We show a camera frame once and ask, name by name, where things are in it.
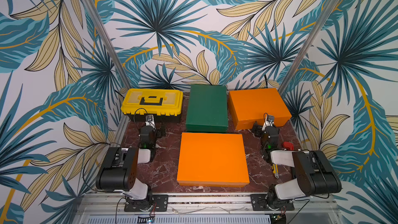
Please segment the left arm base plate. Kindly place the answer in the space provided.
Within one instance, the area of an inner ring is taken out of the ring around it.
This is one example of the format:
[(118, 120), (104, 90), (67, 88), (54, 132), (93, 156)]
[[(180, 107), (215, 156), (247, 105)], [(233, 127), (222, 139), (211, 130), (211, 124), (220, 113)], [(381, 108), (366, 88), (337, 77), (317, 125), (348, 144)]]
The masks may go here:
[(148, 195), (144, 200), (126, 199), (125, 212), (166, 212), (169, 202), (168, 195)]

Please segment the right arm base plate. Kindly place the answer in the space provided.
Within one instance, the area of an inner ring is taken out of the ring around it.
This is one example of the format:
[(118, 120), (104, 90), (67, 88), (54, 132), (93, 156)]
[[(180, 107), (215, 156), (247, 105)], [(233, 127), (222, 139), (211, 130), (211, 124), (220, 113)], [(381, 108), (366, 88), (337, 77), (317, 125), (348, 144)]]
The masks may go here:
[(254, 211), (293, 211), (292, 200), (280, 200), (276, 196), (268, 197), (267, 194), (251, 194), (251, 205)]

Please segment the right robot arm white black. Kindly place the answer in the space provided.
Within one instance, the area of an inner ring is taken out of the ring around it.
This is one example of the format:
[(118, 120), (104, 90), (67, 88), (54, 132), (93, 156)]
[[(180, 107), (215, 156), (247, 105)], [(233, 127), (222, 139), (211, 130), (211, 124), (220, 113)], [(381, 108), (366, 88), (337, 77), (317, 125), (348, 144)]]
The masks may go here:
[(271, 185), (264, 197), (251, 195), (255, 211), (262, 209), (293, 210), (293, 200), (305, 197), (321, 197), (339, 193), (342, 183), (332, 168), (324, 152), (320, 150), (294, 150), (280, 146), (279, 129), (266, 120), (260, 125), (254, 123), (252, 133), (260, 138), (263, 159), (272, 166), (278, 176), (277, 167), (290, 167), (293, 179), (285, 183)]

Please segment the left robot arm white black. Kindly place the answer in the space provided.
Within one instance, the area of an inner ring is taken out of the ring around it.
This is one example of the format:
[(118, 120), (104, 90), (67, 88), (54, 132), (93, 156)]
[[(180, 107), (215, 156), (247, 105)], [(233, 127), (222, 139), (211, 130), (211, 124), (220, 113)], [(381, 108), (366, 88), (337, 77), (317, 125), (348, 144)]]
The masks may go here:
[(125, 200), (125, 212), (156, 212), (167, 211), (169, 196), (155, 196), (151, 187), (137, 178), (139, 164), (153, 162), (156, 154), (157, 139), (165, 136), (165, 128), (157, 128), (153, 123), (146, 122), (140, 128), (138, 147), (111, 147), (96, 177), (98, 191), (119, 192)]

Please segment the large orange shoebox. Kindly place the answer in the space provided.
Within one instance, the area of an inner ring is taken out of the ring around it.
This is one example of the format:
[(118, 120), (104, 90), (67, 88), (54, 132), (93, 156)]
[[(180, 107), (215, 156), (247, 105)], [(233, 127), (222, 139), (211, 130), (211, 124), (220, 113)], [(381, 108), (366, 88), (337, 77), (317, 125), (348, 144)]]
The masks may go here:
[(181, 135), (177, 182), (181, 186), (237, 187), (249, 184), (241, 134)]

